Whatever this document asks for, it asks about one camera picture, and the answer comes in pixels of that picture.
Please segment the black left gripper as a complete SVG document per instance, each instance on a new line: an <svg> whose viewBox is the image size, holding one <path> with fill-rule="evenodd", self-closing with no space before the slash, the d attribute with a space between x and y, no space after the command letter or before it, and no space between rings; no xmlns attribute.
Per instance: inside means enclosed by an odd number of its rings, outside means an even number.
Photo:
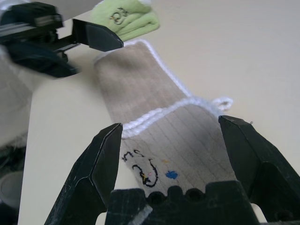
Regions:
<svg viewBox="0 0 300 225"><path fill-rule="evenodd" d="M108 52L120 49L123 41L105 26L73 19L72 34L57 40L55 51L67 51L80 44L92 49ZM0 17L0 43L38 37L63 27L57 8L42 2L30 2L9 6ZM11 44L8 46L11 60L23 67L55 78L78 73L47 48L34 44Z"/></svg>

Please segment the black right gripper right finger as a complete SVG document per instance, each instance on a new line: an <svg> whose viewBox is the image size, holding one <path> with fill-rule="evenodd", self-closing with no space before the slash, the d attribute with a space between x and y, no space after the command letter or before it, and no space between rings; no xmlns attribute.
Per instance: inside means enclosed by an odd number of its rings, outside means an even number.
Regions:
<svg viewBox="0 0 300 225"><path fill-rule="evenodd" d="M281 152L243 119L218 122L237 180L267 222L300 223L300 177Z"/></svg>

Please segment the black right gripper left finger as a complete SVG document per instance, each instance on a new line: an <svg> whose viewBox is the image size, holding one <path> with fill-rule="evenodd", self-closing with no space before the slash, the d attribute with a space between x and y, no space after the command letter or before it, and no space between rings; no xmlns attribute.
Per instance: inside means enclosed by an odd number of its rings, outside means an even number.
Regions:
<svg viewBox="0 0 300 225"><path fill-rule="evenodd" d="M94 225L107 211L118 174L123 126L101 130L74 163L47 219L47 225Z"/></svg>

